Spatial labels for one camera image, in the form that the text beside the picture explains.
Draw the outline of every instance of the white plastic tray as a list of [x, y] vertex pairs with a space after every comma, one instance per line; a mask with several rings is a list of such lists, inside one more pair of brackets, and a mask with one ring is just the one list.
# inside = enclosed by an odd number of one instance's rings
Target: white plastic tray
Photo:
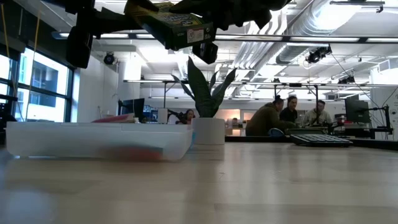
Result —
[[8, 122], [15, 156], [179, 160], [192, 142], [190, 125]]

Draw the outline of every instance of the table surface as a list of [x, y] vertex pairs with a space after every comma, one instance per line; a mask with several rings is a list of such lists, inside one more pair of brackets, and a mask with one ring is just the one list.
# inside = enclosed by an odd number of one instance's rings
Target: table surface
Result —
[[397, 223], [398, 153], [290, 143], [195, 147], [178, 162], [15, 159], [0, 223]]

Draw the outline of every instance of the dark jacket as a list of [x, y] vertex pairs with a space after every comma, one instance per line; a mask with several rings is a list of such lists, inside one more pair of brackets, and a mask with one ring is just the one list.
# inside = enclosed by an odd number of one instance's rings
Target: dark jacket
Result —
[[294, 128], [294, 123], [280, 121], [278, 111], [273, 103], [262, 106], [248, 122], [246, 136], [268, 136], [271, 128], [278, 128], [285, 131], [287, 128]]
[[280, 112], [279, 119], [281, 121], [290, 121], [294, 123], [297, 119], [297, 110], [291, 111], [288, 107], [286, 107]]

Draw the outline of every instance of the potted plant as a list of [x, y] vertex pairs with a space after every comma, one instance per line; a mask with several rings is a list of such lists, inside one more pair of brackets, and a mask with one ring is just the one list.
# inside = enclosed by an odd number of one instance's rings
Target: potted plant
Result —
[[181, 80], [173, 76], [174, 80], [179, 82], [184, 91], [195, 101], [195, 107], [200, 115], [199, 118], [192, 120], [195, 144], [225, 143], [225, 121], [213, 117], [224, 100], [225, 90], [235, 79], [235, 71], [236, 69], [230, 72], [224, 82], [216, 86], [213, 92], [211, 92], [211, 89], [216, 83], [217, 73], [212, 76], [210, 83], [208, 83], [190, 57], [188, 58], [188, 83], [192, 92]]

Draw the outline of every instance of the sticker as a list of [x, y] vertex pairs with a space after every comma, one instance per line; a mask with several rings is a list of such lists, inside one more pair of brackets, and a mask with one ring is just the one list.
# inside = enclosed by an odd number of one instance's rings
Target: sticker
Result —
[[204, 38], [203, 29], [190, 29], [187, 30], [187, 43], [201, 41]]

